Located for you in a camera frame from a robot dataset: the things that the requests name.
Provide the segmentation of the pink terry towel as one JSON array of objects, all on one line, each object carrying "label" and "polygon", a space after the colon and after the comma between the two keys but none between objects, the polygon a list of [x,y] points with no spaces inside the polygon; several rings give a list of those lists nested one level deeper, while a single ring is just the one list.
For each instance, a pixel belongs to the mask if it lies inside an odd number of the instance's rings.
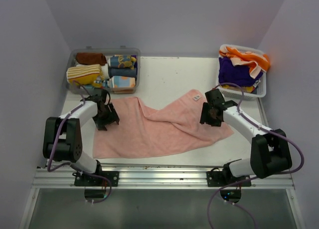
[{"label": "pink terry towel", "polygon": [[195,89],[156,110],[138,97],[111,101],[120,118],[106,131],[94,134],[93,157],[151,158],[185,153],[204,148],[233,134],[225,123],[212,127],[200,123],[205,99]]}]

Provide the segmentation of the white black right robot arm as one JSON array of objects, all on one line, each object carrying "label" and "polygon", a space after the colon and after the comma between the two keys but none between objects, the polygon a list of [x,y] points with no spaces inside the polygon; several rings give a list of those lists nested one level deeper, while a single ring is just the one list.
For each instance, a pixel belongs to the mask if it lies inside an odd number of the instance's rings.
[{"label": "white black right robot arm", "polygon": [[292,158],[286,134],[272,130],[248,116],[233,100],[226,101],[219,89],[205,93],[200,117],[201,124],[221,127],[227,123],[250,143],[250,156],[223,165],[222,170],[212,169],[210,176],[217,184],[234,185],[250,176],[264,179],[292,167]]}]

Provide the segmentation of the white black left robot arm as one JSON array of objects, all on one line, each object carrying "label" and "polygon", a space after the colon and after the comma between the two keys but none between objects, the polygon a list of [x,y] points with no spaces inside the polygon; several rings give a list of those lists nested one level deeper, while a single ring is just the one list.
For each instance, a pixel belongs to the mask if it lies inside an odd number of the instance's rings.
[{"label": "white black left robot arm", "polygon": [[90,120],[99,131],[107,131],[110,124],[119,124],[119,116],[110,100],[107,90],[97,88],[88,97],[83,96],[68,113],[46,120],[42,152],[48,160],[49,172],[68,165],[86,174],[90,184],[102,183],[104,174],[100,162],[83,151],[81,128]]}]

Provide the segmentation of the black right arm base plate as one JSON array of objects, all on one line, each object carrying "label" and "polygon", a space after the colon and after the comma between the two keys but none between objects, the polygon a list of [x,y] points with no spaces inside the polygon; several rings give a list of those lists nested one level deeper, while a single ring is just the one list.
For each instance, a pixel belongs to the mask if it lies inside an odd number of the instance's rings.
[{"label": "black right arm base plate", "polygon": [[246,180],[246,177],[234,177],[228,169],[213,168],[206,172],[206,180],[208,187],[223,187],[228,184]]}]

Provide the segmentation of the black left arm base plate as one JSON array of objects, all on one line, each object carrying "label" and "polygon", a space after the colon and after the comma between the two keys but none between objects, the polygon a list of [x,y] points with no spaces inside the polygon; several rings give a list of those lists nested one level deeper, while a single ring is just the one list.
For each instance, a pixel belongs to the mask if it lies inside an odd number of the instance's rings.
[{"label": "black left arm base plate", "polygon": [[106,187],[109,185],[111,185],[112,187],[117,187],[120,178],[120,172],[102,171],[100,176],[108,179],[109,182],[106,182],[102,178],[98,178],[96,176],[89,176],[86,174],[82,174],[80,172],[74,172],[72,173],[72,176],[75,177],[74,185],[77,187]]}]

